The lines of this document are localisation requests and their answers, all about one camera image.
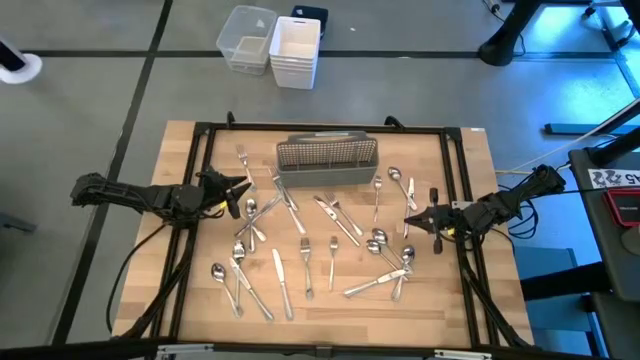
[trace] wooden tabletop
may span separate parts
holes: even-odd
[[[177,184],[182,181],[194,124],[168,122],[153,184]],[[244,175],[235,148],[236,144],[244,144],[258,191],[247,192],[243,200],[252,197],[260,206],[276,195],[266,165],[275,161],[276,144],[286,140],[290,134],[273,131],[218,131],[215,135],[212,165],[228,176]],[[474,197],[496,191],[496,178],[484,130],[463,129],[462,134]],[[315,292],[313,300],[305,298],[304,263],[299,252],[300,235],[287,209],[279,204],[256,222],[266,233],[268,240],[265,243],[258,241],[256,253],[247,256],[242,262],[245,274],[275,316],[275,321],[267,323],[264,320],[256,303],[244,288],[240,292],[244,316],[241,319],[234,318],[222,285],[210,275],[214,262],[223,264],[227,269],[226,283],[233,291],[235,277],[228,266],[228,259],[235,240],[233,234],[244,222],[233,220],[225,214],[218,220],[202,221],[199,226],[180,324],[180,340],[395,347],[470,345],[454,246],[445,242],[443,254],[434,255],[433,237],[417,228],[410,228],[408,239],[402,238],[406,200],[399,187],[386,176],[386,169],[393,165],[402,170],[405,184],[409,177],[415,178],[415,200],[420,211],[426,207],[430,187],[439,189],[441,204],[448,202],[439,139],[433,135],[414,134],[369,136],[378,139],[378,173],[383,177],[377,223],[373,222],[375,192],[370,184],[290,189],[300,207],[298,214],[307,228],[307,236],[311,242],[310,268]],[[450,149],[452,163],[457,164],[453,145]],[[455,165],[454,175],[457,193],[462,194]],[[349,241],[312,200],[313,195],[322,195],[324,191],[333,191],[343,207],[363,228],[365,236],[358,238],[363,246],[358,248]],[[145,214],[138,241],[159,224],[160,220],[156,216]],[[399,302],[390,300],[393,282],[374,287],[351,299],[342,295],[345,288],[391,270],[382,258],[370,254],[364,246],[365,241],[371,238],[373,227],[380,227],[389,234],[391,247],[396,252],[400,252],[407,244],[416,249],[416,258],[412,263],[414,274],[405,282]],[[170,232],[170,229],[164,229],[132,259],[114,334],[127,330],[155,296]],[[330,292],[329,240],[332,235],[338,237],[340,247],[336,255],[335,287]],[[248,245],[247,234],[243,236],[243,240]],[[271,254],[273,248],[278,249],[284,263],[294,321],[287,321],[284,316],[282,295]],[[511,245],[499,234],[490,232],[483,249],[492,298],[519,335],[532,342]],[[167,303],[162,334],[168,332],[172,308],[173,297]],[[482,307],[477,299],[476,309],[481,338],[487,342]]]

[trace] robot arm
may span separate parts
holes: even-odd
[[[203,186],[152,185],[141,187],[109,181],[102,175],[91,173],[76,181],[71,191],[73,206],[117,204],[142,213],[148,211],[173,224],[186,224],[207,217],[212,207],[227,203],[234,219],[240,217],[238,200],[251,186],[237,186],[246,176],[227,177],[209,169],[197,174],[203,178]]]

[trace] spoon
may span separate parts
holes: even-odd
[[[233,309],[233,315],[235,315],[237,318],[241,317],[243,313],[242,308],[233,300],[233,296],[231,296],[231,291],[229,291],[227,284],[224,282],[225,270],[222,264],[214,263],[211,266],[211,276],[213,276],[213,279],[215,281],[222,283],[222,286],[224,286],[224,290],[226,291],[227,296],[229,297],[229,301],[231,301],[231,308]]]
[[[233,244],[233,259],[238,263],[238,266],[240,266],[240,263],[242,262],[242,260],[244,260],[244,257],[246,255],[246,251],[244,248],[244,244],[242,243],[242,240],[240,239],[236,239],[236,243]],[[240,278],[236,276],[236,289],[235,289],[235,299],[236,299],[236,304],[238,304],[238,306],[240,306]]]
[[[409,196],[409,194],[407,193],[407,190],[404,188],[404,186],[402,185],[402,182],[400,181],[402,180],[402,173],[400,172],[400,169],[393,166],[389,166],[389,169],[387,170],[387,172],[389,173],[389,177],[391,178],[391,180],[395,181],[398,184],[398,186],[400,186],[400,189],[402,189],[402,193],[407,198],[407,204],[409,204],[409,207],[411,208],[411,210],[418,211],[418,205],[416,205],[415,201],[413,201],[411,196]]]
[[[378,200],[380,199],[380,188],[382,188],[382,177],[376,175],[373,178],[373,187],[376,189],[376,207],[373,210],[373,222],[378,222]]]
[[[369,250],[369,252],[374,255],[382,256],[382,258],[387,262],[387,264],[389,264],[389,266],[391,266],[393,270],[398,270],[398,267],[382,253],[382,247],[380,246],[379,242],[375,240],[367,240],[367,250]]]
[[[258,204],[255,200],[249,198],[246,204],[247,216],[249,217],[249,226],[253,230],[253,216],[258,211]],[[256,239],[253,236],[253,231],[249,231],[249,252],[253,254],[256,252]]]
[[[407,245],[402,249],[402,262],[403,262],[403,268],[405,270],[410,270],[411,267],[409,266],[409,264],[411,264],[411,262],[413,261],[413,259],[415,259],[416,257],[416,249],[413,248],[413,246],[411,245]],[[404,280],[403,277],[401,277],[400,279],[398,279],[398,283],[396,284],[396,287],[393,289],[393,293],[391,293],[391,300],[393,301],[399,301],[400,300],[400,294],[402,293],[402,281]]]
[[[389,247],[389,241],[388,241],[387,233],[384,232],[384,230],[378,229],[378,228],[373,228],[371,230],[371,235],[373,236],[373,240],[377,241],[378,244],[380,244],[382,246],[386,246],[387,249],[389,249],[389,251],[391,252],[391,254],[393,254],[393,256],[396,259],[398,259],[398,261],[402,264],[402,258],[400,258],[400,256],[398,254],[396,254],[396,252],[393,251],[391,249],[391,247]]]

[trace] silverware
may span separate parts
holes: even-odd
[[[280,253],[276,249],[271,249],[273,254],[273,262],[276,263],[276,272],[278,273],[278,280],[280,281],[280,289],[282,290],[282,298],[284,299],[284,312],[287,316],[287,320],[293,320],[293,310],[291,309],[291,303],[289,302],[289,295],[287,294],[287,285],[284,283],[284,267],[282,266],[282,259],[280,259]]]
[[[340,222],[340,220],[338,220],[338,215],[336,215],[336,213],[331,210],[331,208],[329,207],[329,205],[327,205],[327,203],[324,202],[324,200],[322,200],[321,198],[314,196],[313,200],[316,201],[316,203],[322,208],[322,210],[324,210],[325,213],[327,213],[327,215],[329,215],[329,217],[331,218],[331,220],[333,220],[333,222],[335,222],[338,227],[340,227],[340,229],[342,230],[342,232],[345,233],[345,235],[347,235],[349,237],[349,239],[356,245],[356,246],[360,246],[360,243],[358,242],[358,240],[356,240],[355,237],[353,237],[353,235],[351,235],[351,233],[349,232],[349,230],[347,230],[346,227],[344,227],[344,225],[342,225],[342,223]]]
[[[333,291],[333,269],[335,267],[336,252],[338,251],[338,238],[331,237],[329,242],[329,251],[331,252],[331,270],[329,271],[329,290]]]
[[[267,309],[267,307],[264,306],[264,304],[258,297],[258,294],[256,294],[255,290],[253,290],[253,287],[251,287],[251,284],[249,283],[247,276],[244,274],[244,272],[242,272],[242,269],[240,269],[240,266],[238,265],[238,263],[236,263],[236,261],[233,260],[233,258],[229,258],[229,264],[231,265],[231,269],[236,274],[238,279],[240,279],[240,282],[242,283],[242,285],[244,285],[247,291],[249,291],[249,294],[253,296],[253,299],[256,301],[256,303],[260,307],[260,310],[262,310],[262,313],[264,314],[265,319],[267,319],[267,321],[273,321],[273,315],[271,314],[269,309]]]
[[[404,274],[408,274],[409,271],[407,271],[406,269],[400,269],[400,270],[395,270],[392,271],[390,273],[384,274],[382,276],[380,276],[379,278],[375,279],[375,280],[371,280],[369,282],[366,282],[364,284],[360,284],[358,286],[354,286],[352,288],[349,288],[347,290],[344,291],[344,296],[346,297],[352,297],[353,295],[366,290],[372,286],[378,285],[378,284],[382,284],[382,283],[386,283],[387,281],[391,281],[393,279],[397,279],[400,276],[403,276]]]
[[[256,187],[256,184],[253,182],[253,176],[251,176],[251,172],[249,171],[248,156],[247,156],[247,152],[244,150],[244,145],[242,144],[236,145],[236,151],[238,152],[238,159],[240,159],[242,166],[244,166],[244,171],[247,173],[247,180],[249,180],[249,182],[251,183],[251,187],[249,189],[252,192],[256,192],[258,188]]]
[[[282,180],[280,179],[280,172],[278,171],[278,169],[276,169],[276,167],[273,166],[273,164],[270,164],[267,169],[269,170],[269,174],[271,175],[273,184],[276,186],[276,188],[279,188],[279,191],[284,199],[285,204],[289,202],[291,204],[291,208],[294,211],[298,211],[299,210],[298,205],[296,204],[295,201],[293,201],[293,197],[291,196],[291,194],[289,194],[289,190],[287,190],[287,188],[284,187],[284,185],[282,184]]]
[[[313,299],[313,289],[311,289],[311,271],[309,271],[309,258],[311,257],[311,245],[309,245],[309,238],[300,239],[300,254],[304,260],[305,267],[305,283],[307,285],[307,300]]]
[[[413,195],[415,193],[413,178],[409,178],[409,197],[413,199]],[[408,218],[411,215],[411,207],[409,206],[409,202],[407,201],[407,210],[404,212],[404,218]],[[404,233],[402,234],[406,239],[409,236],[409,224],[404,223]]]
[[[413,248],[413,246],[411,245],[407,245],[404,247],[404,249],[402,249],[402,260],[403,260],[403,269],[407,269],[409,268],[409,264],[411,264],[411,262],[413,261],[413,259],[415,259],[416,257],[416,249]],[[393,288],[393,292],[391,293],[391,300],[393,301],[399,301],[400,300],[400,294],[402,293],[402,281],[404,280],[404,277],[401,277],[400,279],[398,279],[398,283],[396,284],[396,287]]]
[[[380,198],[380,189],[382,188],[382,177],[376,175],[373,178],[373,187],[376,189],[376,207],[373,210],[373,222],[378,222],[378,200]]]
[[[240,318],[243,314],[243,311],[240,305],[238,305],[238,303],[235,302],[235,300],[233,300],[233,296],[231,296],[231,291],[229,291],[227,284],[224,282],[224,276],[225,276],[224,266],[222,266],[222,264],[220,263],[214,263],[211,266],[211,276],[215,281],[222,284],[225,292],[227,293],[227,296],[229,297],[229,301],[231,302],[231,309],[233,309],[233,315],[235,315],[235,317],[237,318]]]
[[[247,252],[245,251],[244,248],[244,244],[242,243],[242,240],[240,239],[236,239],[236,243],[233,244],[233,259],[238,263],[238,267],[240,266],[240,263],[242,263],[242,260],[244,260],[244,257],[246,256]],[[236,299],[236,304],[240,305],[240,278],[238,278],[236,276],[236,288],[235,288],[235,299]]]
[[[252,230],[249,231],[249,252],[253,254],[254,252],[256,252],[256,239],[253,237],[253,216],[256,214],[258,204],[256,204],[256,201],[252,198],[248,198],[246,208],[247,217],[249,218],[249,226]]]
[[[387,264],[389,264],[389,266],[391,266],[391,268],[393,270],[400,270],[396,264],[394,264],[393,262],[391,262],[391,260],[389,260],[388,257],[386,257],[383,253],[382,253],[382,248],[380,247],[380,243],[378,243],[375,240],[367,240],[367,250],[369,250],[370,253],[372,253],[373,255],[380,255],[382,256],[382,258],[387,262]]]
[[[246,217],[244,217],[244,215],[242,215],[242,213],[240,213],[240,217],[242,218],[242,220],[247,220]],[[267,235],[265,235],[260,229],[258,229],[258,227],[256,226],[256,224],[253,224],[253,226],[251,227],[251,229],[253,230],[253,233],[256,234],[256,236],[258,237],[258,239],[260,239],[260,241],[265,242],[267,241]]]
[[[371,235],[373,236],[373,240],[377,241],[382,246],[386,246],[387,249],[389,249],[389,252],[391,253],[391,255],[393,255],[400,264],[402,264],[402,258],[400,257],[400,255],[396,254],[396,252],[393,251],[393,249],[391,249],[391,247],[389,246],[387,233],[384,232],[384,230],[373,228],[371,230]]]
[[[402,182],[400,181],[400,180],[402,180],[402,173],[400,172],[400,169],[395,168],[393,166],[389,166],[389,169],[387,170],[387,172],[388,172],[389,177],[391,178],[391,180],[395,181],[398,184],[398,186],[400,186],[400,189],[402,189],[402,193],[407,198],[407,203],[411,207],[411,210],[417,211],[418,210],[418,205],[416,205],[416,203],[413,201],[413,199],[407,193],[407,190],[405,190],[404,186],[402,186]]]
[[[256,222],[262,215],[271,211],[271,209],[273,209],[278,204],[278,202],[280,202],[280,200],[282,200],[282,197],[280,196],[280,194],[278,194],[273,198],[271,198],[271,200],[267,201],[267,203],[262,207],[262,209],[260,209],[260,211],[258,211],[255,214],[255,216],[253,217],[253,221]],[[247,231],[248,228],[249,228],[249,222],[247,221],[247,223],[244,224],[244,226],[241,227],[240,230],[236,231],[236,233],[233,234],[233,236],[235,236],[236,238],[242,236],[242,234],[244,234],[244,232]]]
[[[351,227],[353,228],[353,231],[355,231],[356,234],[358,234],[358,236],[364,235],[362,230],[360,230],[358,225],[356,225],[356,222],[353,221],[351,216],[349,216],[349,214],[347,214],[347,212],[344,211],[342,206],[340,206],[340,201],[336,198],[336,196],[333,193],[327,192],[327,193],[324,193],[324,196],[327,198],[327,201],[329,201],[329,205],[331,205],[331,207],[334,208],[334,209],[338,209],[338,211],[340,211],[342,216],[344,216],[347,219],[347,222],[349,222],[349,224],[351,224]]]
[[[284,187],[282,186],[282,183],[279,181],[280,176],[277,174],[276,169],[271,165],[269,165],[267,169],[269,170],[269,174],[271,174],[271,178],[273,179],[273,185],[276,187],[276,190],[282,197],[282,201],[287,206],[287,210],[289,210],[289,214],[293,219],[293,223],[296,224],[296,228],[298,229],[298,232],[300,233],[300,235],[306,235],[307,230],[304,228],[304,225],[302,225],[302,221],[300,221],[300,218],[295,213],[297,211],[297,207],[295,209],[293,208],[293,204],[295,203],[293,202],[293,199],[291,199],[291,197],[287,196],[287,193],[285,193]]]

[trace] wire mesh basket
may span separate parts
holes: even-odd
[[[364,131],[291,135],[276,153],[287,187],[367,184],[378,168],[378,141]]]

